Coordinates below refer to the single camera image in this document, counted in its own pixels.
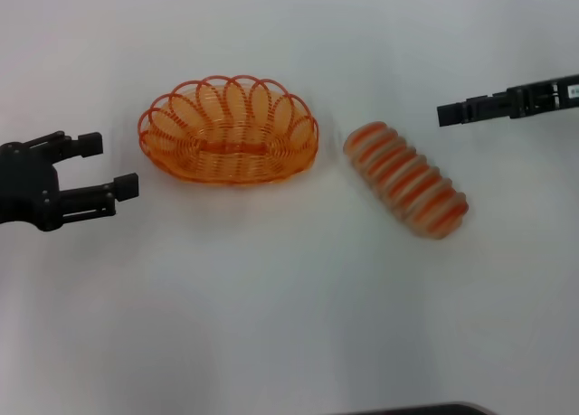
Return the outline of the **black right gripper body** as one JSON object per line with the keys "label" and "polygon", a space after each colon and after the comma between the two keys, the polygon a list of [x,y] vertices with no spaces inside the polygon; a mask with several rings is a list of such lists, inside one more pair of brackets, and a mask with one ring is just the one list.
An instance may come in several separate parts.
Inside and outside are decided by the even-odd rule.
{"label": "black right gripper body", "polygon": [[578,107],[578,75],[511,87],[507,90],[511,118]]}

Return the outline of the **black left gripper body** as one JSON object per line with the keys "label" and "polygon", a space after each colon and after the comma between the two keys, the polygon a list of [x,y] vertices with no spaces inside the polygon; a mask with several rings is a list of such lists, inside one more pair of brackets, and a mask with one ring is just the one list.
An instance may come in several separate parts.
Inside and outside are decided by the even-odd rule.
{"label": "black left gripper body", "polygon": [[27,222],[40,231],[62,227],[53,162],[23,143],[1,145],[1,223]]}

